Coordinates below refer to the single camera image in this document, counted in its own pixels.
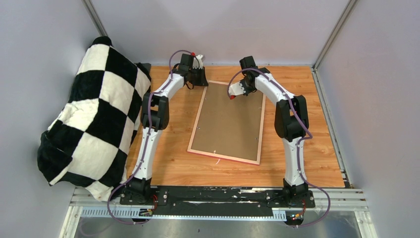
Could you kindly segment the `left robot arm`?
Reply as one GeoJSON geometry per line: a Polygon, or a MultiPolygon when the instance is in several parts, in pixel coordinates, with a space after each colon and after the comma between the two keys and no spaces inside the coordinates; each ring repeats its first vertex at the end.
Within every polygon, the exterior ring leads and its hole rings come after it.
{"type": "Polygon", "coordinates": [[[157,90],[145,94],[141,147],[131,179],[121,194],[121,204],[145,205],[153,200],[153,161],[159,139],[169,123],[169,102],[184,86],[189,89],[208,86],[203,61],[204,55],[182,51],[180,63],[169,68],[167,80],[157,90]]]}

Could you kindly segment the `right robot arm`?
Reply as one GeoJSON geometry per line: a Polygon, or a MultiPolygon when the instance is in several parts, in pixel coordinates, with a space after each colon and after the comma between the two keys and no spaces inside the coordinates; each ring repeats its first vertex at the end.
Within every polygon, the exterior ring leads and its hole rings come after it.
{"type": "Polygon", "coordinates": [[[307,207],[311,194],[305,181],[302,143],[309,127],[306,99],[288,92],[268,69],[258,68],[252,56],[242,58],[239,63],[244,76],[238,83],[239,94],[248,95],[258,90],[275,104],[274,128],[283,142],[286,173],[282,195],[271,196],[269,200],[283,201],[289,207],[307,207]]]}

